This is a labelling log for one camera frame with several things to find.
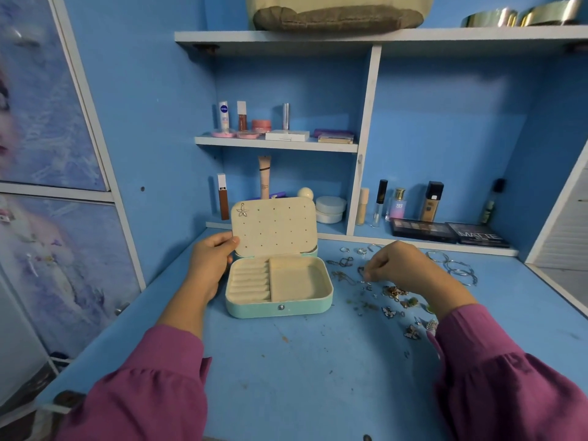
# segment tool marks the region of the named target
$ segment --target wardrobe door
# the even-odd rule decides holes
[[[48,352],[69,357],[139,294],[110,205],[0,194],[0,266]]]
[[[0,180],[106,190],[48,0],[0,0]]]

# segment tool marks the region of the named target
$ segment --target cream tube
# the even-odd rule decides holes
[[[258,156],[259,177],[261,179],[261,199],[269,199],[269,164],[271,156]]]

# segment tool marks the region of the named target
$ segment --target magenta shirt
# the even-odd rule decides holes
[[[525,352],[480,304],[446,316],[430,340],[445,365],[437,399],[459,440],[588,440],[588,399]],[[195,440],[206,425],[210,358],[191,333],[149,329],[126,362],[63,421],[56,441]]]

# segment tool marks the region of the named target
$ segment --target shelf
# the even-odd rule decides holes
[[[414,244],[420,249],[429,249],[431,251],[453,251],[453,252],[469,252],[477,254],[502,255],[508,257],[516,257],[518,251],[516,249],[504,249],[501,247],[484,247],[473,246],[470,244],[451,244],[440,243],[428,240],[416,240],[413,238],[395,237],[392,235],[390,223],[383,220],[379,228],[373,228],[369,223],[363,226],[355,226],[353,237],[350,241],[367,242],[375,244],[390,244],[395,240],[405,241]]]
[[[221,219],[221,215],[216,213],[208,218],[206,221],[206,227],[212,229],[232,229],[231,220],[223,221]],[[319,233],[319,238],[325,239],[324,236],[328,235],[327,239],[331,240],[334,236],[337,236],[336,239],[345,236],[345,227],[346,221],[340,221],[335,224],[323,224],[317,223],[316,229]]]
[[[266,31],[176,32],[184,46],[217,45],[218,56],[364,55],[374,43],[382,56],[555,55],[588,40],[588,26],[416,28],[381,35],[308,35]]]
[[[250,147],[259,149],[282,149],[282,150],[311,150],[314,152],[341,152],[357,153],[357,144],[327,144],[319,143],[311,138],[308,142],[284,142],[281,140],[239,139],[239,138],[213,138],[211,136],[200,136],[195,138],[198,145],[217,145],[222,147]]]

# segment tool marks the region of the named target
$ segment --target nivea lip balm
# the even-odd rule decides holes
[[[229,102],[224,100],[219,102],[219,114],[220,114],[220,129],[224,132],[229,131]]]

